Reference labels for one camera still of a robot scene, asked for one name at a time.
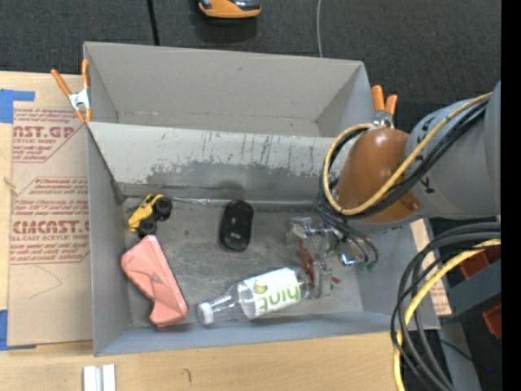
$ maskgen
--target black computer mouse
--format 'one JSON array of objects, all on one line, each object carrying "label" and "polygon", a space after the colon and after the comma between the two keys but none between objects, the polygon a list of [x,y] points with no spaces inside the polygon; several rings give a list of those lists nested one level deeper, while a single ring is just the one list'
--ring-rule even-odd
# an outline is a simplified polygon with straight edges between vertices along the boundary
[{"label": "black computer mouse", "polygon": [[229,202],[222,214],[219,240],[223,248],[243,252],[252,235],[253,207],[243,200]]}]

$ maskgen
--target pink object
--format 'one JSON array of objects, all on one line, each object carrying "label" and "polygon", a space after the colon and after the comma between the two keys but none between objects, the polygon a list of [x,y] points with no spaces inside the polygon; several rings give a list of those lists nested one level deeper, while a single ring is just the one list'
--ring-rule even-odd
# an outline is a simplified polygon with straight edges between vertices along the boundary
[{"label": "pink object", "polygon": [[163,249],[154,235],[145,236],[121,257],[121,268],[152,301],[150,320],[165,327],[183,320],[188,305],[173,276]]}]

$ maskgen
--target clear bottle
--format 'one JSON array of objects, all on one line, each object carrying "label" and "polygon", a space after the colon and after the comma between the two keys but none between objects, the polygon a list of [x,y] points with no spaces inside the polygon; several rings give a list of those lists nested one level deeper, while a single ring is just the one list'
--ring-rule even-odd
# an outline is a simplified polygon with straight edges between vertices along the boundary
[{"label": "clear bottle", "polygon": [[311,297],[311,279],[304,268],[285,267],[228,287],[197,306],[199,321],[209,326],[226,320],[253,320]]}]

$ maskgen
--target black floor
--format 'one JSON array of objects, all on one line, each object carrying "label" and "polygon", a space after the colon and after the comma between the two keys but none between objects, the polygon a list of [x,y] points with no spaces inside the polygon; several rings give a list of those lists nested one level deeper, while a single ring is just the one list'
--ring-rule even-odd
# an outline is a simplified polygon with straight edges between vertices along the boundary
[{"label": "black floor", "polygon": [[[501,79],[502,0],[261,1],[257,19],[220,24],[194,0],[153,0],[160,44],[362,60],[405,131]],[[1,70],[78,73],[84,41],[153,45],[147,0],[0,0]],[[479,318],[466,335],[483,390],[501,389],[501,342]]]}]

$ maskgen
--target white cable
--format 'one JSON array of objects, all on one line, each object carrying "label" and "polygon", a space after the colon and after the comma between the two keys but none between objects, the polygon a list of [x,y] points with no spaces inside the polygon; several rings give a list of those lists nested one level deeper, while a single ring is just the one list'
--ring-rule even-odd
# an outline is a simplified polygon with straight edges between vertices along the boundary
[{"label": "white cable", "polygon": [[318,0],[317,3],[317,41],[318,41],[318,56],[322,57],[322,43],[320,38],[320,6],[322,5],[322,0]]}]

